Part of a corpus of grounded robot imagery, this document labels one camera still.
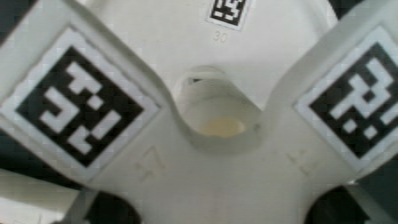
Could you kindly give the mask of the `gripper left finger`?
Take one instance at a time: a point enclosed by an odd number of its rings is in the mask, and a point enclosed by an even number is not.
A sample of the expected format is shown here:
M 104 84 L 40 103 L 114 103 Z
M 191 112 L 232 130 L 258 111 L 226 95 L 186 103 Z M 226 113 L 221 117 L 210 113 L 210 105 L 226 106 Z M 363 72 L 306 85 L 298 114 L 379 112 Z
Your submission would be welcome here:
M 141 224 L 141 216 L 116 195 L 83 188 L 59 224 Z

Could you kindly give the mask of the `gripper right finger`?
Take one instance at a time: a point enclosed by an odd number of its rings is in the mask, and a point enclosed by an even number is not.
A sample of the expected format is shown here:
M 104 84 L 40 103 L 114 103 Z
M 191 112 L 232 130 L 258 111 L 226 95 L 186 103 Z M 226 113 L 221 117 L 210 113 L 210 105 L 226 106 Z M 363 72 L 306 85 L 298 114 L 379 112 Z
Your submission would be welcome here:
M 305 224 L 398 224 L 398 207 L 361 185 L 345 185 L 319 197 Z

